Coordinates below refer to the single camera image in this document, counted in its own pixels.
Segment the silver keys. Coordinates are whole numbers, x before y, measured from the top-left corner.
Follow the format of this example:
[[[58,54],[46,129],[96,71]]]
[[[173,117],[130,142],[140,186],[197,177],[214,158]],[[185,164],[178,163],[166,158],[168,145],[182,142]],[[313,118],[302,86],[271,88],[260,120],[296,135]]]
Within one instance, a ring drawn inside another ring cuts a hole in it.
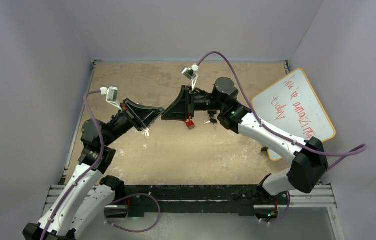
[[[150,129],[149,128],[145,128],[144,129],[144,136],[147,138],[150,136]]]

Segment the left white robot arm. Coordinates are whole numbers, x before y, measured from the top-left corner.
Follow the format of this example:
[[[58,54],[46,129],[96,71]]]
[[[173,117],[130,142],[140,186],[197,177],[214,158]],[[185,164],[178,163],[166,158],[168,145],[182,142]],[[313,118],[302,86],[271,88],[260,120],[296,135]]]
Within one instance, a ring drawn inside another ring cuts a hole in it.
[[[162,107],[144,106],[128,98],[109,122],[90,119],[82,126],[83,150],[71,179],[47,213],[23,230],[26,240],[78,240],[107,204],[125,199],[125,184],[104,176],[116,150],[109,148],[130,129],[147,128],[163,114]]]

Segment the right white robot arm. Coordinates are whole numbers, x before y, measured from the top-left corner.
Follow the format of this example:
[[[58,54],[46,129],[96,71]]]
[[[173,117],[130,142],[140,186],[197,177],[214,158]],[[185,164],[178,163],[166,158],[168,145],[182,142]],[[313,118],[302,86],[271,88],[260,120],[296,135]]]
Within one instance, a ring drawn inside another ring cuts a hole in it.
[[[220,77],[212,92],[191,89],[183,85],[175,101],[161,116],[165,121],[190,121],[196,111],[218,111],[217,121],[236,134],[251,138],[276,152],[290,163],[290,168],[270,174],[259,184],[256,196],[264,204],[276,195],[290,190],[309,194],[328,170],[321,140],[316,137],[304,139],[259,121],[252,110],[238,100],[238,89],[232,79]]]

